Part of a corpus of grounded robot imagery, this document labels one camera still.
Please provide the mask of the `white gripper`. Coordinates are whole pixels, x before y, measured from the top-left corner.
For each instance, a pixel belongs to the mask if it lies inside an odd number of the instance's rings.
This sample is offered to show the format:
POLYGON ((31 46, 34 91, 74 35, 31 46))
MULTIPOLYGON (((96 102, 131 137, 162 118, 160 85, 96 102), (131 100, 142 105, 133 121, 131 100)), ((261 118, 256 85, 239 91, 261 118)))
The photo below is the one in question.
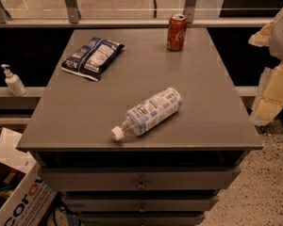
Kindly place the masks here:
MULTIPOLYGON (((257 47, 269 45, 270 54, 283 60, 283 8, 248 43, 257 47)), ((255 126, 272 122, 283 109, 283 61, 271 69, 266 67, 258 83, 258 95, 252 104, 250 120, 255 126)))

